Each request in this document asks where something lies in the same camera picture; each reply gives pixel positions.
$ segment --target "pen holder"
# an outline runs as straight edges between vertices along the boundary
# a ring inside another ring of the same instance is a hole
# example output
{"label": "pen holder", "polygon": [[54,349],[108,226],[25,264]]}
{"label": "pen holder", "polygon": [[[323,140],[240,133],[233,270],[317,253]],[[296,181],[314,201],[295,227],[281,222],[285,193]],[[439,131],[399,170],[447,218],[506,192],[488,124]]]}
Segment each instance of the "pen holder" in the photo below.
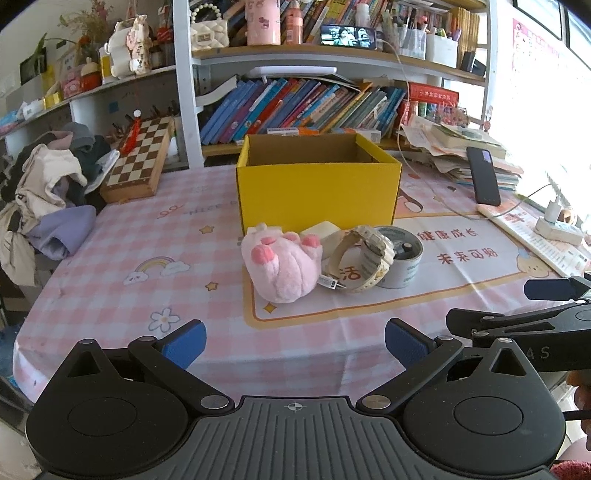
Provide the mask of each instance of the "pen holder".
{"label": "pen holder", "polygon": [[427,33],[416,28],[399,28],[400,32],[400,55],[425,59],[427,48]]}
{"label": "pen holder", "polygon": [[457,41],[439,35],[427,35],[426,59],[441,65],[456,68]]}

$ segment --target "pink plush toy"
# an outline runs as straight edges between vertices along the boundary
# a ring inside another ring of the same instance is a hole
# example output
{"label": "pink plush toy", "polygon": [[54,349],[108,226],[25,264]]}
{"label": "pink plush toy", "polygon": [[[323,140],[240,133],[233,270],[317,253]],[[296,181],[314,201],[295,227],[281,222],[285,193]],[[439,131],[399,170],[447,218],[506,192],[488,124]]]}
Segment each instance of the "pink plush toy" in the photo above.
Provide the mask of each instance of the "pink plush toy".
{"label": "pink plush toy", "polygon": [[242,240],[242,258],[257,293],[273,303],[291,303],[318,282],[322,245],[315,235],[300,239],[262,223]]}

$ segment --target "book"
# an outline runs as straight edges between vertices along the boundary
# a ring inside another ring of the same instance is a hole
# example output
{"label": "book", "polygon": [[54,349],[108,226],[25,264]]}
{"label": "book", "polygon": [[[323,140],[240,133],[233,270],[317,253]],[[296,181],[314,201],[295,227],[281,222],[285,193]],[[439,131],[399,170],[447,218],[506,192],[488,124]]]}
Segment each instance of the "book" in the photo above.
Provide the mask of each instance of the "book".
{"label": "book", "polygon": [[343,25],[353,25],[355,23],[355,12],[357,10],[358,3],[359,0],[353,0],[349,4],[343,16]]}
{"label": "book", "polygon": [[232,140],[239,141],[244,138],[244,135],[246,134],[248,128],[252,125],[254,120],[256,120],[257,116],[259,115],[259,113],[261,113],[262,109],[265,107],[267,102],[272,98],[271,95],[275,96],[276,92],[271,93],[271,91],[273,90],[276,84],[277,80],[273,80],[272,82],[266,85],[263,92],[259,95],[259,97],[248,109],[248,115],[246,116],[246,119],[244,120],[242,125],[239,126],[238,129],[236,129],[236,132],[234,133]]}
{"label": "book", "polygon": [[381,90],[378,91],[375,100],[368,105],[369,111],[365,114],[365,116],[360,116],[360,120],[357,121],[357,128],[368,128],[368,124],[373,123],[375,120],[378,119],[378,112],[379,110],[388,103],[388,98],[386,97],[386,92],[382,92]]}
{"label": "book", "polygon": [[471,133],[471,130],[449,125],[433,125],[431,128],[433,137],[447,148],[481,148],[488,150],[493,157],[505,159],[507,150],[489,134],[478,130],[474,134],[479,135],[479,138],[472,138],[467,133]]}
{"label": "book", "polygon": [[326,111],[326,113],[322,115],[314,125],[312,125],[313,128],[318,130],[324,128],[324,126],[327,125],[330,120],[355,97],[355,92],[350,92],[346,89],[341,89],[337,93],[341,93],[342,95],[337,98],[337,101]]}
{"label": "book", "polygon": [[312,88],[310,93],[298,104],[295,106],[292,113],[290,113],[286,119],[281,123],[281,128],[291,127],[293,123],[296,121],[298,116],[302,115],[302,113],[310,106],[310,104],[321,95],[326,90],[326,85],[322,85],[320,82]]}
{"label": "book", "polygon": [[244,105],[242,105],[242,107],[236,112],[236,115],[234,115],[234,117],[232,118],[232,121],[228,125],[228,128],[221,136],[221,143],[230,143],[232,137],[234,136],[234,133],[236,132],[236,129],[240,125],[242,125],[244,120],[246,120],[249,108],[252,107],[252,104],[255,102],[255,100],[263,93],[263,90],[265,90],[265,85],[261,80],[257,80],[255,82],[255,85],[255,89],[252,91],[250,97],[246,100]]}
{"label": "book", "polygon": [[404,90],[394,87],[394,90],[391,92],[391,95],[389,97],[388,107],[386,108],[384,113],[381,115],[381,117],[378,118],[378,124],[376,125],[376,128],[378,130],[380,130],[380,131],[383,130],[384,125],[388,123],[388,119],[390,118],[390,113],[392,112],[393,109],[398,108],[398,104],[404,98],[404,94],[405,94]]}
{"label": "book", "polygon": [[234,111],[238,101],[243,97],[244,93],[249,87],[250,85],[248,85],[246,82],[238,82],[236,89],[232,91],[233,95],[228,95],[228,97],[230,97],[230,102],[212,125],[211,129],[209,129],[209,132],[202,138],[203,145],[209,145],[213,143],[213,139],[218,133],[221,135],[222,132],[220,132],[220,130],[222,129],[224,123],[229,120],[230,112]]}
{"label": "book", "polygon": [[321,133],[329,132],[334,127],[339,127],[341,120],[348,114],[348,112],[363,98],[365,92],[371,87],[371,82],[362,83],[359,88],[361,91],[337,114],[328,124],[326,124]]}
{"label": "book", "polygon": [[400,104],[404,101],[404,97],[406,95],[406,91],[402,90],[400,92],[398,92],[396,100],[394,100],[394,107],[390,110],[388,116],[386,117],[386,120],[384,121],[382,128],[380,128],[379,130],[382,132],[382,137],[384,136],[389,136],[388,132],[392,131],[392,128],[394,127],[394,123],[397,119],[397,115],[398,115],[398,108],[400,107]]}
{"label": "book", "polygon": [[255,82],[253,82],[252,80],[249,80],[246,82],[246,86],[243,89],[242,94],[238,96],[235,103],[232,102],[230,104],[230,106],[228,107],[229,114],[226,115],[224,121],[222,122],[220,127],[217,129],[217,132],[214,134],[213,138],[210,141],[211,144],[216,144],[219,142],[221,136],[226,132],[228,125],[232,122],[233,113],[240,110],[242,105],[244,105],[246,103],[246,101],[252,95],[252,92],[255,89],[256,89]]}
{"label": "book", "polygon": [[260,130],[261,132],[264,132],[267,128],[273,128],[272,125],[275,121],[276,118],[279,118],[280,115],[282,114],[283,110],[285,108],[287,108],[287,106],[290,104],[291,99],[293,97],[295,97],[295,95],[297,94],[297,92],[300,91],[300,89],[306,84],[306,80],[305,79],[299,79],[295,85],[291,88],[291,90],[287,93],[287,95],[285,95],[285,97],[283,97],[283,100],[280,102],[279,105],[277,105],[277,108],[275,108],[275,110],[273,111],[273,113],[269,116],[269,118],[263,122],[261,124]]}
{"label": "book", "polygon": [[319,96],[318,99],[313,102],[308,110],[306,110],[305,115],[296,120],[294,123],[294,127],[305,127],[308,122],[312,120],[312,115],[314,115],[318,110],[320,110],[327,102],[331,100],[332,97],[335,96],[335,92],[339,88],[338,85],[333,85],[329,87],[325,92],[324,95]]}
{"label": "book", "polygon": [[343,11],[347,7],[347,3],[350,0],[332,0],[330,2],[330,8],[326,17],[324,18],[325,25],[338,25],[339,18],[342,15]]}
{"label": "book", "polygon": [[316,34],[318,33],[318,31],[320,30],[320,26],[322,25],[322,23],[324,23],[324,19],[326,17],[326,14],[329,11],[329,8],[330,8],[329,4],[331,1],[332,0],[329,0],[329,2],[322,9],[322,12],[320,12],[320,15],[318,16],[318,18],[316,19],[316,22],[312,26],[312,30],[310,31],[310,35],[308,35],[308,38],[306,39],[306,43],[314,43],[314,38],[315,38]]}
{"label": "book", "polygon": [[313,125],[315,125],[322,117],[324,117],[326,113],[330,111],[332,107],[334,107],[334,105],[338,103],[346,93],[347,90],[344,87],[338,87],[327,97],[324,102],[322,102],[316,111],[310,114],[310,120],[305,125],[315,128]]}
{"label": "book", "polygon": [[293,98],[285,104],[277,117],[267,126],[267,128],[278,128],[283,121],[291,115],[291,113],[298,107],[298,105],[306,98],[306,96],[319,85],[320,82],[308,81],[295,93]]}
{"label": "book", "polygon": [[304,108],[298,112],[288,127],[298,127],[300,121],[306,118],[312,107],[316,107],[318,105],[318,102],[322,100],[328,90],[329,88],[326,85],[320,85],[318,90],[314,92],[314,95],[311,95],[310,98],[305,101],[303,105]]}
{"label": "book", "polygon": [[287,95],[287,92],[291,90],[291,88],[296,83],[296,79],[290,79],[287,81],[286,79],[278,79],[277,94],[269,100],[269,102],[264,106],[261,113],[258,115],[256,120],[252,123],[252,125],[246,131],[246,135],[254,135],[258,131],[261,124],[269,118],[279,101],[283,100],[283,97]]}
{"label": "book", "polygon": [[209,135],[209,132],[211,131],[211,129],[214,126],[214,124],[222,116],[222,113],[225,111],[225,109],[228,107],[228,105],[230,104],[230,102],[233,100],[233,97],[238,93],[238,90],[239,90],[238,89],[238,85],[241,85],[241,84],[243,85],[244,82],[243,81],[239,81],[236,84],[236,88],[233,91],[231,91],[230,94],[226,95],[223,98],[223,100],[221,101],[220,105],[214,111],[213,115],[205,123],[205,126],[200,131],[200,135],[201,135],[201,138],[202,139],[204,139],[207,135]]}
{"label": "book", "polygon": [[314,7],[312,7],[312,9],[310,9],[310,11],[308,13],[308,18],[306,18],[306,22],[305,22],[304,27],[302,29],[302,41],[304,43],[308,43],[308,37],[310,36],[312,29],[316,25],[316,21],[318,20],[319,16],[322,14],[328,1],[325,0],[322,2],[312,2],[312,3],[314,4]]}
{"label": "book", "polygon": [[379,100],[380,94],[386,95],[379,89],[375,89],[371,92],[371,94],[365,99],[365,101],[359,105],[355,113],[351,115],[347,121],[345,121],[341,126],[342,127],[358,127],[361,121],[367,116],[367,114],[372,110],[372,108],[376,105],[377,101]]}

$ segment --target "watch tag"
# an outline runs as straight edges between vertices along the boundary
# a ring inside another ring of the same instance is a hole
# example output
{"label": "watch tag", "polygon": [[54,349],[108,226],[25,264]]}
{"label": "watch tag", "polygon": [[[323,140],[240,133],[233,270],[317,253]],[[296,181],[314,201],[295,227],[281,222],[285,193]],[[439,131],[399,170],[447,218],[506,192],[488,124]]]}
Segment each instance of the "watch tag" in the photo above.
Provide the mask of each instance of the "watch tag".
{"label": "watch tag", "polygon": [[317,283],[318,285],[322,285],[323,287],[334,290],[338,285],[339,281],[336,278],[330,277],[329,275],[320,274]]}

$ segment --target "table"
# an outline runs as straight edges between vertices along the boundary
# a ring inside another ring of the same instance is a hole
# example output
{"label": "table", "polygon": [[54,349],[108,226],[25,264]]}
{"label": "table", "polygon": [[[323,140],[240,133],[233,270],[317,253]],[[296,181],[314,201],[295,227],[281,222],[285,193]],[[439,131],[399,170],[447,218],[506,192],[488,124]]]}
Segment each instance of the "table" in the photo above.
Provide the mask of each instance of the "table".
{"label": "table", "polygon": [[[553,304],[522,293],[531,275],[554,275],[539,259],[492,223],[454,215],[441,202],[474,213],[471,189],[426,168],[418,173],[403,172],[396,214],[396,225],[425,247],[412,285],[358,295],[319,287],[288,305],[258,297],[243,269],[234,167],[163,175],[155,197],[107,206],[80,251],[56,269],[17,337],[18,385],[35,401],[80,339],[118,348],[198,318],[207,346],[189,371],[236,401],[355,401],[402,371],[384,345],[391,317],[436,336],[452,307],[505,313]],[[343,194],[355,194],[354,180]],[[354,253],[341,264],[345,281],[357,278]]]}

